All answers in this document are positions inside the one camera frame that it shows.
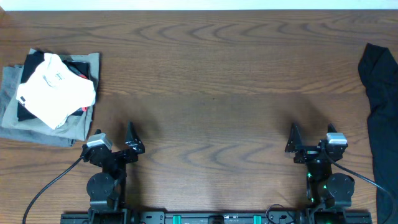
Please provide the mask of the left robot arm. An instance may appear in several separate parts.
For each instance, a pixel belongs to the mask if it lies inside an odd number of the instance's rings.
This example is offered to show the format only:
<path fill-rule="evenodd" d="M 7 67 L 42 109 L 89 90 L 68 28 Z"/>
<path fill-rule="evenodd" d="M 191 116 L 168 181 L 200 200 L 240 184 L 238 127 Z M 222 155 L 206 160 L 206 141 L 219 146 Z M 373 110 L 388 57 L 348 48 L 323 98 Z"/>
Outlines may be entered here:
<path fill-rule="evenodd" d="M 145 153 L 145 146 L 132 121 L 127 125 L 125 144 L 127 149 L 113 152 L 107 135 L 97 130 L 82 147 L 83 161 L 102 168 L 86 185 L 90 196 L 89 224 L 137 222 L 134 213 L 126 207 L 126 165 L 138 161 L 138 155 Z"/>

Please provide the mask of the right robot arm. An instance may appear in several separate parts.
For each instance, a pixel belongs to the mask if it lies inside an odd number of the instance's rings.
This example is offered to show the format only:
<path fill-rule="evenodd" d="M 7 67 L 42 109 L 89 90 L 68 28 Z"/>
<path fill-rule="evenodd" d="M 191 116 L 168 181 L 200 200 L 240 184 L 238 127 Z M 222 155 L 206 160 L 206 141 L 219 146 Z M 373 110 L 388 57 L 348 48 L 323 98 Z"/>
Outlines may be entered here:
<path fill-rule="evenodd" d="M 346 223 L 345 209 L 352 204 L 355 181 L 334 173 L 331 165 L 343 158 L 347 147 L 346 137 L 332 124 L 316 146 L 304 145 L 298 126 L 291 125 L 285 152 L 295 154 L 294 163 L 305 164 L 307 198 L 312 203 L 296 214 L 295 223 Z"/>

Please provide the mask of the black t-shirt with logo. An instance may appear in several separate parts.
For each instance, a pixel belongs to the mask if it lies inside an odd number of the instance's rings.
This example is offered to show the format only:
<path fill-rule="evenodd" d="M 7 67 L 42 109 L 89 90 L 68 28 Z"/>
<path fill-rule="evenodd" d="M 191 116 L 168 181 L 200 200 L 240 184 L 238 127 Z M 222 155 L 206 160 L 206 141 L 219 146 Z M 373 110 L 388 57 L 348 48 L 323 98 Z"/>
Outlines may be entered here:
<path fill-rule="evenodd" d="M 388 48 L 367 44 L 358 73 L 371 110 L 367 124 L 374 179 L 397 200 L 397 62 Z"/>

